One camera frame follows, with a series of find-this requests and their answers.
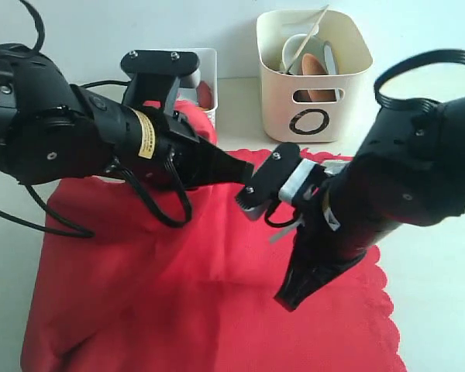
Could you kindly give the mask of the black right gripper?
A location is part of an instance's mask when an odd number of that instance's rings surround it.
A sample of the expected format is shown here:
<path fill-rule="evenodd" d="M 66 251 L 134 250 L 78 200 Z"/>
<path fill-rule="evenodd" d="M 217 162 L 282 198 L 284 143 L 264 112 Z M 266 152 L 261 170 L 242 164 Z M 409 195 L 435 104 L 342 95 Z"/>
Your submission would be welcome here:
<path fill-rule="evenodd" d="M 403 177 L 381 162 L 352 162 L 304 205 L 284 280 L 274 300 L 293 312 L 356 266 L 368 248 L 400 225 Z"/>

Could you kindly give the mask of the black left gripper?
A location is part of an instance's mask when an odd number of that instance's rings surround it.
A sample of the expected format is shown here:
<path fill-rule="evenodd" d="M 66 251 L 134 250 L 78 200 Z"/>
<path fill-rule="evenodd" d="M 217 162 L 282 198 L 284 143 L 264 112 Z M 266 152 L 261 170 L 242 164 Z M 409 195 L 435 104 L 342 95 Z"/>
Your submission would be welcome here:
<path fill-rule="evenodd" d="M 186 188 L 212 184 L 245 184 L 254 165 L 221 150 L 198 133 L 185 115 L 168 115 L 157 108 L 135 110 L 112 105 L 113 151 L 119 164 L 140 181 L 157 188 L 171 186 L 171 173 L 164 167 L 171 160 Z"/>

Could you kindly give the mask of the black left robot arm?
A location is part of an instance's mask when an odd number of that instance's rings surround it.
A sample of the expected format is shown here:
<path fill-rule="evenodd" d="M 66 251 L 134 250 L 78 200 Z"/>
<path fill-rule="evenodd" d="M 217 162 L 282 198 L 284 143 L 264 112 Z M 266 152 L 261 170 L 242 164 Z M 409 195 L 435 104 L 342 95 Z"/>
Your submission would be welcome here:
<path fill-rule="evenodd" d="M 120 102 L 67 82 L 21 44 L 0 45 L 0 171 L 27 185 L 131 172 L 157 188 L 246 183 L 253 165 L 219 149 L 175 108 L 200 61 L 192 52 L 134 50 Z"/>

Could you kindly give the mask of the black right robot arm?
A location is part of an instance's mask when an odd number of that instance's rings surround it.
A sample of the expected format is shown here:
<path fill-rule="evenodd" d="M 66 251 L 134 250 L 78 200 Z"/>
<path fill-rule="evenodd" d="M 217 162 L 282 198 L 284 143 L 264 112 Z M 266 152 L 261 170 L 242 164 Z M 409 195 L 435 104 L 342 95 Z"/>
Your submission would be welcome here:
<path fill-rule="evenodd" d="M 301 207 L 276 301 L 295 310 L 402 225 L 465 212 L 465 97 L 430 113 L 382 108 L 353 159 Z"/>

